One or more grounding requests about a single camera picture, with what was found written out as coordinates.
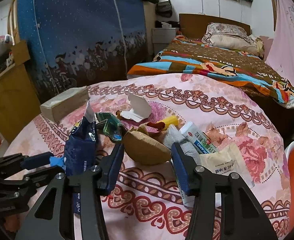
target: pillow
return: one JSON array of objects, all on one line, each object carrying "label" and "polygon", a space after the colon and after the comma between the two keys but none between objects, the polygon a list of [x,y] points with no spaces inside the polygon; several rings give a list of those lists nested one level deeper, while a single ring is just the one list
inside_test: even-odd
[{"label": "pillow", "polygon": [[213,47],[236,49],[264,58],[264,45],[262,40],[253,35],[250,35],[249,38],[250,42],[247,42],[240,37],[218,34],[210,38],[210,44]]},{"label": "pillow", "polygon": [[245,30],[236,25],[210,23],[202,42],[213,47],[236,49],[264,57],[262,40],[253,35],[247,36]]},{"label": "pillow", "polygon": [[224,23],[208,24],[206,34],[204,35],[201,41],[203,43],[210,44],[209,39],[214,34],[226,34],[226,35],[237,36],[237,37],[243,38],[248,43],[250,42],[250,39],[248,38],[246,31],[242,27],[231,25],[231,24],[224,24]]}]

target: bed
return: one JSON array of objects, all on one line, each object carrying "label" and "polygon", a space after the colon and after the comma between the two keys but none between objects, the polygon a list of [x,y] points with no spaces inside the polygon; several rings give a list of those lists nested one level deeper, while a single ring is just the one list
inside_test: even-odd
[{"label": "bed", "polygon": [[[184,73],[102,82],[91,85],[88,90],[95,112],[129,110],[130,92],[145,98],[152,108],[152,114],[143,122],[156,122],[175,115],[179,127],[187,121],[194,122],[219,150],[234,141],[255,183],[252,191],[278,238],[283,239],[288,234],[290,184],[283,141],[260,107],[241,90],[206,76]],[[16,137],[5,156],[19,152],[32,156],[46,151],[62,156],[69,131],[84,111],[85,105],[58,123],[38,115]],[[126,127],[132,124],[123,122]],[[99,140],[97,155],[110,154],[114,144],[102,134]],[[23,174],[20,172],[12,179],[21,179]],[[43,190],[44,187],[38,189],[31,198],[30,207]],[[192,212],[182,204],[169,162],[143,166],[127,154],[116,188],[109,197],[102,198],[102,207],[111,240],[184,239]],[[218,207],[214,240],[220,236],[221,215]],[[0,222],[14,231],[25,216],[23,213],[0,219]],[[81,239],[79,217],[74,221],[75,239]]]},{"label": "bed", "polygon": [[181,35],[156,55],[153,62],[133,66],[128,78],[163,73],[208,76],[239,88],[260,106],[283,138],[289,136],[294,128],[294,87],[290,82],[257,56],[201,42],[207,25],[212,22],[242,27],[247,35],[251,27],[207,15],[180,14],[179,17]]}]

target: torn paper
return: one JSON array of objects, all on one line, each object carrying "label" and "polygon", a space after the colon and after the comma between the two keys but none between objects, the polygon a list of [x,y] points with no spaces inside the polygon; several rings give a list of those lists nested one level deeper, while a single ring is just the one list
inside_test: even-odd
[{"label": "torn paper", "polygon": [[140,122],[150,116],[151,106],[145,98],[129,93],[128,99],[132,108],[130,111],[122,111],[120,116],[125,119],[134,120],[135,122]]}]

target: pink curtain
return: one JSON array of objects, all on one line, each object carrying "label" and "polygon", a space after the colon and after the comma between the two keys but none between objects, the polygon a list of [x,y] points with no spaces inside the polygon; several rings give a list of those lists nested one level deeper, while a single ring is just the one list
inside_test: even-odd
[{"label": "pink curtain", "polygon": [[292,0],[277,0],[275,37],[266,63],[294,86],[294,3]]}]

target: wooden headboard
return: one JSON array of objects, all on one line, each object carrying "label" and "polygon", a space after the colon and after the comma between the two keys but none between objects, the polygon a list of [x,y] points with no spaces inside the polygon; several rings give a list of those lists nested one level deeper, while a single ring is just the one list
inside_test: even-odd
[{"label": "wooden headboard", "polygon": [[179,23],[180,31],[183,35],[190,39],[201,39],[207,31],[207,25],[210,23],[236,25],[242,27],[246,31],[247,35],[251,34],[250,25],[209,15],[180,13]]}]

